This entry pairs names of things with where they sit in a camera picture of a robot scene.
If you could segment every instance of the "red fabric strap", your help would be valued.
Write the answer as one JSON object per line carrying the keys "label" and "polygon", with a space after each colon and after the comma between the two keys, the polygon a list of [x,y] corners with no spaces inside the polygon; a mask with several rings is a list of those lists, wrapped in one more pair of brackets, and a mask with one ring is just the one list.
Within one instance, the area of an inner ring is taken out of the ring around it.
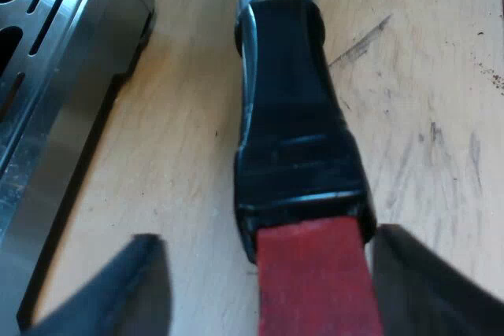
{"label": "red fabric strap", "polygon": [[258,232],[260,336],[381,336],[355,218]]}

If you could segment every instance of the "scratch mark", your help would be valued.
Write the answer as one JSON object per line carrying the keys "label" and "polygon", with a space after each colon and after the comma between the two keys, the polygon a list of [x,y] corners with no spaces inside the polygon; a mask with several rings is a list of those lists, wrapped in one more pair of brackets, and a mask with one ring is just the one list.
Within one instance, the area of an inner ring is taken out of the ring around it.
{"label": "scratch mark", "polygon": [[399,170],[397,171],[397,175],[395,176],[394,184],[392,186],[391,192],[388,195],[387,207],[389,209],[392,206],[394,206],[395,202],[397,201],[398,189],[401,186],[402,179],[403,179],[405,171],[406,171],[406,165],[407,165],[408,160],[410,159],[410,156],[411,156],[411,149],[412,148],[413,148],[413,138],[409,138],[409,142],[406,145],[406,148],[404,149],[404,152],[402,153],[402,156],[401,156],[401,160],[399,162]]}
{"label": "scratch mark", "polygon": [[435,125],[435,122],[431,122],[431,142],[434,143],[436,140],[443,144],[443,131],[441,127]]}
{"label": "scratch mark", "polygon": [[369,44],[371,44],[371,42],[373,42],[380,36],[380,33],[385,29],[385,25],[387,25],[391,17],[391,14],[385,17],[377,26],[371,29],[371,31],[367,35],[365,35],[345,53],[341,54],[333,62],[331,62],[329,64],[329,68],[340,63],[354,63],[358,58],[366,54],[368,52]]}
{"label": "scratch mark", "polygon": [[483,189],[481,185],[481,174],[480,174],[480,155],[481,155],[481,141],[476,137],[475,132],[471,133],[471,138],[469,140],[469,154],[471,156],[471,162],[474,166],[474,171],[476,172],[476,178],[478,180],[478,187],[480,191]]}

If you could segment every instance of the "black rubber grip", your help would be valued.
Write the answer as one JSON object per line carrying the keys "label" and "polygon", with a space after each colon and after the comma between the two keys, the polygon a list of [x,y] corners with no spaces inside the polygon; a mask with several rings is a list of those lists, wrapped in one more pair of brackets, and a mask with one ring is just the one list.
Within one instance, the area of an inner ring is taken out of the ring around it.
{"label": "black rubber grip", "polygon": [[249,260],[258,229],[303,220],[355,216],[369,240],[371,194],[332,87],[319,9],[252,2],[235,34],[244,76],[235,215]]}

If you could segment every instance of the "wooden surface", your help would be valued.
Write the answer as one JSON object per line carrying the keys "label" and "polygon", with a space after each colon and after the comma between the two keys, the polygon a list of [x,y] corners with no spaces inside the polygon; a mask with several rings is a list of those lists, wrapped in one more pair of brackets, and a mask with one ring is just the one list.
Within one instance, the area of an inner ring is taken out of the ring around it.
{"label": "wooden surface", "polygon": [[[154,232],[169,248],[171,335],[257,333],[256,268],[232,215],[235,2],[157,0],[150,45],[113,107],[37,319],[133,234]],[[502,0],[318,4],[379,221],[404,225],[504,299]]]}

